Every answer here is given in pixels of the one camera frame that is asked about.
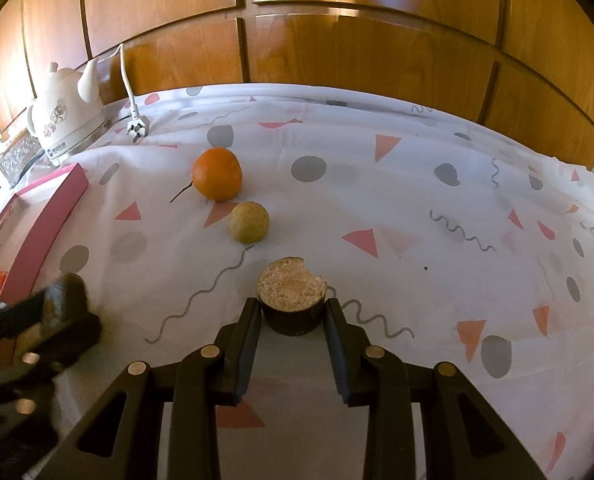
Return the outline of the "dark cylinder piece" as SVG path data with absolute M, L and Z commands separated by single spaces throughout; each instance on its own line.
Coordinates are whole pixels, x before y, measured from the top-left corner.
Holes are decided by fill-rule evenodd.
M 276 333 L 297 337 L 322 322 L 327 283 L 306 268 L 301 257 L 271 262 L 257 280 L 257 297 L 265 321 Z

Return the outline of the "small beige longan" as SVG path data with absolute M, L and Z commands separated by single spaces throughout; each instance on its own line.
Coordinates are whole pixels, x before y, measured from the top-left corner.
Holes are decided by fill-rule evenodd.
M 268 211 L 259 203 L 243 202 L 236 205 L 228 219 L 228 234 L 242 244 L 254 244 L 265 237 L 270 226 Z

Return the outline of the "dark brown oval fruit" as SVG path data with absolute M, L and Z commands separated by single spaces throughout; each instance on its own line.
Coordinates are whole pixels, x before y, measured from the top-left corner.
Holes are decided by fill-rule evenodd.
M 87 315 L 88 296 L 78 274 L 64 274 L 44 289 L 42 327 L 46 330 Z

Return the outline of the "pink shallow tray box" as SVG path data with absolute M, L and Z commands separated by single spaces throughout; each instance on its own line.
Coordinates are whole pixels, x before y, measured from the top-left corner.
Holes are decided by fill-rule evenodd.
M 31 295 L 50 248 L 87 188 L 84 169 L 74 164 L 16 192 L 0 192 L 0 270 L 7 273 L 3 302 Z

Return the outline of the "white patterned tablecloth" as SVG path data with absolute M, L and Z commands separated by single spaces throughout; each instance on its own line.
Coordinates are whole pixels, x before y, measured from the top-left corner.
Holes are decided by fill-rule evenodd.
M 414 479 L 594 479 L 594 172 L 394 99 L 224 84 L 128 102 L 60 164 L 88 188 L 32 293 L 78 274 L 99 342 L 54 378 L 57 445 L 19 479 L 169 479 L 178 364 L 238 321 L 271 262 L 301 257 L 348 323 L 399 358 Z M 242 187 L 189 188 L 227 148 Z M 269 213 L 236 242 L 239 203 Z M 247 392 L 216 409 L 219 479 L 365 479 L 368 408 L 337 391 L 321 324 L 276 333 L 261 308 Z

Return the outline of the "silver embossed tissue box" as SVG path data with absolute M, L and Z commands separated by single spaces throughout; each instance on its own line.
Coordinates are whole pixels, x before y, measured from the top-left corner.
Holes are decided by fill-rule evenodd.
M 13 188 L 43 155 L 40 142 L 27 129 L 8 139 L 0 148 L 0 187 Z

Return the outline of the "small orange with stem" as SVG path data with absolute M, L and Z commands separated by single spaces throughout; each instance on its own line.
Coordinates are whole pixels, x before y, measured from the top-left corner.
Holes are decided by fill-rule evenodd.
M 242 187 L 242 167 L 227 148 L 210 148 L 195 160 L 190 183 L 170 199 L 173 203 L 189 188 L 217 203 L 234 198 Z

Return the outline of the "white ceramic electric kettle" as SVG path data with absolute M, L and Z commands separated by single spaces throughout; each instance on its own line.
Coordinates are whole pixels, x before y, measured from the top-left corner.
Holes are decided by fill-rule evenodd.
M 106 122 L 97 62 L 92 58 L 82 72 L 50 62 L 38 97 L 28 105 L 27 129 L 53 164 L 82 148 Z

